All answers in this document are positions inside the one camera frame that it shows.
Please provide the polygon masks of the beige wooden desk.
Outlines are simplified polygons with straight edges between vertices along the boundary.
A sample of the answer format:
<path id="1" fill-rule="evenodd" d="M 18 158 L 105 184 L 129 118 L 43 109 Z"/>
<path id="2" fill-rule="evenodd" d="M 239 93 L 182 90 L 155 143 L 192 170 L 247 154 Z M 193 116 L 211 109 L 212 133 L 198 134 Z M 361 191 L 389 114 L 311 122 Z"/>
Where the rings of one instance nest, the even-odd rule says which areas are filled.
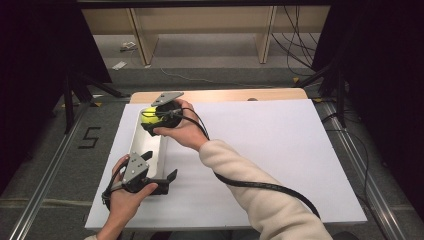
<path id="1" fill-rule="evenodd" d="M 328 6 L 112 8 L 82 11 L 94 35 L 133 35 L 149 65 L 161 34 L 253 33 L 258 59 L 267 62 L 273 33 L 320 33 Z"/>

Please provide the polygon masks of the metal floor rail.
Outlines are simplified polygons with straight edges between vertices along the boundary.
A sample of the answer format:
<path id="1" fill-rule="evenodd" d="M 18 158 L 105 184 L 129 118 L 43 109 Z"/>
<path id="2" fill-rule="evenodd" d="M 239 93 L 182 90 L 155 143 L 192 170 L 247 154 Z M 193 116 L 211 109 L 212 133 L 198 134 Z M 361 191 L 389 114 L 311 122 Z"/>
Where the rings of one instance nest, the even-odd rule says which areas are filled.
<path id="1" fill-rule="evenodd" d="M 372 215 L 385 240 L 406 240 L 406 235 L 401 229 L 399 222 L 390 209 L 389 204 L 370 172 L 368 151 L 362 140 L 343 128 L 335 116 L 336 108 L 329 103 L 323 104 L 326 116 L 322 123 L 330 123 L 332 128 L 329 132 L 337 134 L 344 147 L 357 175 L 362 183 L 359 200 L 366 205 L 366 209 Z"/>
<path id="2" fill-rule="evenodd" d="M 69 131 L 62 138 L 59 147 L 57 148 L 54 156 L 52 157 L 46 171 L 43 174 L 37 188 L 32 194 L 31 198 L 27 201 L 25 208 L 16 222 L 8 240 L 25 240 L 31 226 L 42 206 L 49 189 L 60 169 L 63 160 L 68 152 L 75 133 L 80 126 L 83 116 L 89 109 L 89 103 L 81 103 L 76 110 L 76 116 L 73 125 Z"/>

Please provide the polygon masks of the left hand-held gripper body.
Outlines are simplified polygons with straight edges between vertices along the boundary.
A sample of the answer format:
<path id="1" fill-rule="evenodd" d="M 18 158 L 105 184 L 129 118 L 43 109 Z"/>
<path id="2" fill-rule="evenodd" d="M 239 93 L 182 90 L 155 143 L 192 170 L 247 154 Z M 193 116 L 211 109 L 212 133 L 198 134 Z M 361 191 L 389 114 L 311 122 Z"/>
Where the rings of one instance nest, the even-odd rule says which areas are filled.
<path id="1" fill-rule="evenodd" d="M 128 164 L 122 178 L 122 187 L 130 193 L 138 193 L 148 184 L 156 183 L 158 187 L 153 191 L 153 195 L 167 195 L 170 183 L 166 179 L 148 177 L 150 164 L 141 158 L 137 153 L 131 153 Z"/>

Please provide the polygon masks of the person's left hand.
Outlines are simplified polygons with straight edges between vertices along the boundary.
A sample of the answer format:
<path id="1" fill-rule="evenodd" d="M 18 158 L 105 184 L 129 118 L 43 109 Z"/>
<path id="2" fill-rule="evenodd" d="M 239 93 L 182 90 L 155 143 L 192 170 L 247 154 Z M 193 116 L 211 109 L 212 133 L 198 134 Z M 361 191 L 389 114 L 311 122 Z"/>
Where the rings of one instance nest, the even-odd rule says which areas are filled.
<path id="1" fill-rule="evenodd" d="M 105 225 L 122 225 L 123 227 L 135 216 L 141 202 L 158 187 L 156 183 L 148 184 L 138 193 L 116 190 L 111 194 L 110 214 Z"/>

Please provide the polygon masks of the white foam board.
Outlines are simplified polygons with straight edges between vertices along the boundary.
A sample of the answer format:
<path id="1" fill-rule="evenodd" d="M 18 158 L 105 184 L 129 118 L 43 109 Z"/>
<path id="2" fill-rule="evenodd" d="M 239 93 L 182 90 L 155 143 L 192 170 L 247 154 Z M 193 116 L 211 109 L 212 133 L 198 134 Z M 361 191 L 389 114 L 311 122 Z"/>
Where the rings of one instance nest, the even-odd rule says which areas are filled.
<path id="1" fill-rule="evenodd" d="M 303 100 L 197 102 L 209 136 L 222 139 L 284 186 L 303 194 L 328 224 L 363 223 L 366 216 L 313 103 Z M 167 139 L 168 194 L 149 196 L 130 230 L 241 229 L 247 214 L 198 154 Z"/>

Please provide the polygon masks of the black tripod stand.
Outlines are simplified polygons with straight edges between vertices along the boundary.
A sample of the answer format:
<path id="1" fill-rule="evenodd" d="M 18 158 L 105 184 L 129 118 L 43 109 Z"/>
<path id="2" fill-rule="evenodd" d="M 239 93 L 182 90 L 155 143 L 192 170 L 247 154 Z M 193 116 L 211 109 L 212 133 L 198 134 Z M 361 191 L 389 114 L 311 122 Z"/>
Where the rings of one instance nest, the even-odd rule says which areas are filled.
<path id="1" fill-rule="evenodd" d="M 99 82 L 87 74 L 69 70 L 63 81 L 63 97 L 66 113 L 66 128 L 65 133 L 68 134 L 75 123 L 73 96 L 82 103 L 89 103 L 93 99 L 88 85 L 92 85 L 107 94 L 117 97 L 126 98 L 129 94 L 124 94 L 105 83 Z"/>
<path id="2" fill-rule="evenodd" d="M 305 88 L 315 81 L 321 79 L 322 82 L 318 88 L 321 97 L 329 97 L 332 93 L 336 94 L 336 112 L 335 116 L 343 128 L 346 127 L 344 117 L 345 103 L 345 81 L 341 70 L 336 64 L 329 64 L 305 80 L 299 80 L 294 84 L 295 88 Z"/>

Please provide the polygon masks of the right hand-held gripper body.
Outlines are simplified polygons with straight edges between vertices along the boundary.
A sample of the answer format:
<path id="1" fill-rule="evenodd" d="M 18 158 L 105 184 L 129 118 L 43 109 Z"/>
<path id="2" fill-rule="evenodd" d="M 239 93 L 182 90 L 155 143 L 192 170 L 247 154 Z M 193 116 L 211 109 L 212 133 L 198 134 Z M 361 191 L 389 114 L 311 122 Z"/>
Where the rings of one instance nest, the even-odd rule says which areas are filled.
<path id="1" fill-rule="evenodd" d="M 176 99 L 182 95 L 183 92 L 163 92 L 154 100 L 151 106 L 154 108 L 155 127 L 174 128 L 181 122 L 183 110 Z"/>

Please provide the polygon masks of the yellow tennis ball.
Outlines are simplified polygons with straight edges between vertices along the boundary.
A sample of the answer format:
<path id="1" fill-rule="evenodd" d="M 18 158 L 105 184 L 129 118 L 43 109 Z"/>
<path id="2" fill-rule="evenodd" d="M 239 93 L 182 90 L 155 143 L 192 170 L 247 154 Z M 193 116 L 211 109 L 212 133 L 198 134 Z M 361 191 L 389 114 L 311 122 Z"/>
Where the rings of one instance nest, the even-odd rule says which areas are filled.
<path id="1" fill-rule="evenodd" d="M 146 108 L 146 109 L 143 109 L 143 110 L 153 110 L 153 111 L 156 111 L 156 108 L 155 107 L 149 107 L 149 108 Z M 141 122 L 142 123 L 158 123 L 160 121 L 160 118 L 158 116 L 157 117 L 144 117 L 140 113 L 140 117 L 141 117 Z"/>

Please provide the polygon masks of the person's right hand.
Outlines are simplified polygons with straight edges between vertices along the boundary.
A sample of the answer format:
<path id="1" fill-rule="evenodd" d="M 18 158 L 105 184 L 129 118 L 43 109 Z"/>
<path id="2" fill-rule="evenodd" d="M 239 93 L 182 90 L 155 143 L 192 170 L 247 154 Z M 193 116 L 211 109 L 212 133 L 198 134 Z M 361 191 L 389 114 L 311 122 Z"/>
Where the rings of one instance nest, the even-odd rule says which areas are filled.
<path id="1" fill-rule="evenodd" d="M 182 99 L 177 99 L 176 102 L 183 109 L 184 119 L 175 128 L 158 127 L 154 129 L 154 133 L 171 137 L 182 146 L 198 151 L 208 138 L 200 128 L 199 118 L 192 104 Z"/>

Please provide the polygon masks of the white plastic bin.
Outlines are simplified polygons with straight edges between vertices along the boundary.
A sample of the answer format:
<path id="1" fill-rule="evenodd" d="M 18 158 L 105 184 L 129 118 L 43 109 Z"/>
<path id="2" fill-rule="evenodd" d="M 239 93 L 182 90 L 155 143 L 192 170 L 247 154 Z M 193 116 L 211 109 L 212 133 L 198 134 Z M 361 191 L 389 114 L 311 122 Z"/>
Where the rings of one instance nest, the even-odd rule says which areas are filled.
<path id="1" fill-rule="evenodd" d="M 153 179 L 162 179 L 165 177 L 164 164 L 167 140 L 161 136 L 151 136 L 142 127 L 142 112 L 148 109 L 147 105 L 142 105 L 141 109 L 136 111 L 135 130 L 129 152 L 143 155 L 145 152 L 151 151 L 152 157 L 147 160 L 149 164 L 147 176 Z"/>

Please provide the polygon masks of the black curtain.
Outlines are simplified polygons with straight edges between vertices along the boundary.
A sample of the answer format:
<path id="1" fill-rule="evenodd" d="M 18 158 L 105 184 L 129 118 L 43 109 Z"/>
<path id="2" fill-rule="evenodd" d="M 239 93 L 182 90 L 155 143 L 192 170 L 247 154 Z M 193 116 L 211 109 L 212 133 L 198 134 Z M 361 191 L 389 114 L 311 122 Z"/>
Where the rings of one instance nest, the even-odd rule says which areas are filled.
<path id="1" fill-rule="evenodd" d="M 424 220 L 424 0 L 331 0 L 313 69 L 342 57 L 349 97 L 383 161 Z"/>
<path id="2" fill-rule="evenodd" d="M 0 194 L 35 145 L 70 71 L 111 81 L 77 0 L 0 0 Z"/>

